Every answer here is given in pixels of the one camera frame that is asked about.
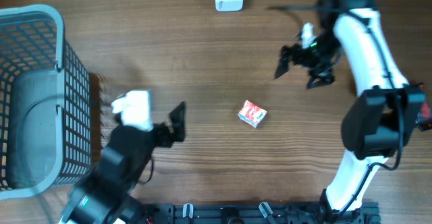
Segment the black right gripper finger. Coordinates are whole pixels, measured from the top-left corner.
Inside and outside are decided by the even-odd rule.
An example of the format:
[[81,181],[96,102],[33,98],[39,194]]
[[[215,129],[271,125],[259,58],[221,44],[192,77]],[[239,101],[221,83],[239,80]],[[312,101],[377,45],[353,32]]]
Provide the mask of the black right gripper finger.
[[306,84],[307,89],[317,88],[320,86],[328,86],[333,84],[335,77],[330,76],[312,76]]
[[274,74],[274,78],[278,79],[286,72],[289,71],[289,62],[291,56],[291,48],[288,46],[283,46],[279,53],[279,60],[277,63],[277,68]]

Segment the red snack box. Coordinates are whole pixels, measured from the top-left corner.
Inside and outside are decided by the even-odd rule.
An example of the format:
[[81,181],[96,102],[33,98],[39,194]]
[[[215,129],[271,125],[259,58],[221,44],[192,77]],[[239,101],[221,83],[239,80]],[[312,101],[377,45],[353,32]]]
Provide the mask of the red snack box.
[[238,117],[242,121],[256,128],[265,118],[266,114],[266,110],[246,100],[244,101],[243,107],[238,112]]

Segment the red silver foil packet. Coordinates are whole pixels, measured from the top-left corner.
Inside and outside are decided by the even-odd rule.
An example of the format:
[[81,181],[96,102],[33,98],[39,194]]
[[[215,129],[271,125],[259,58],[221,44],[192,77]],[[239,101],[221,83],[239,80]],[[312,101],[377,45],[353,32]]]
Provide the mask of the red silver foil packet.
[[423,102],[421,109],[417,114],[416,125],[422,132],[431,129],[431,108],[426,101]]

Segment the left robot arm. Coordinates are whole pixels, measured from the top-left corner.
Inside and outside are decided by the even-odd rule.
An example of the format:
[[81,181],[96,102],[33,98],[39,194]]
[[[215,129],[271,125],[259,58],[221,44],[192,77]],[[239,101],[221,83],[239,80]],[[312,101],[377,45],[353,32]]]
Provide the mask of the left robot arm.
[[151,123],[149,105],[124,107],[115,113],[117,126],[100,161],[71,189],[61,223],[147,223],[142,203],[130,191],[140,184],[154,149],[183,142],[186,104],[169,113],[170,125]]

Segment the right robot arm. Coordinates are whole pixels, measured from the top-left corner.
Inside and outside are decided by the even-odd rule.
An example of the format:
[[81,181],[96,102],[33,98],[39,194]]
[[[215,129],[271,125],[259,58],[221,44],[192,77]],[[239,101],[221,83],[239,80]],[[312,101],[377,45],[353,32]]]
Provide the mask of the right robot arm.
[[356,100],[341,125],[345,151],[315,210],[319,223],[350,223],[363,211],[362,197],[376,172],[395,171],[425,104],[420,84],[402,75],[382,32],[375,0],[317,0],[321,33],[305,24],[299,41],[283,46],[275,76],[290,65],[307,69],[307,88],[334,82],[334,67],[347,57]]

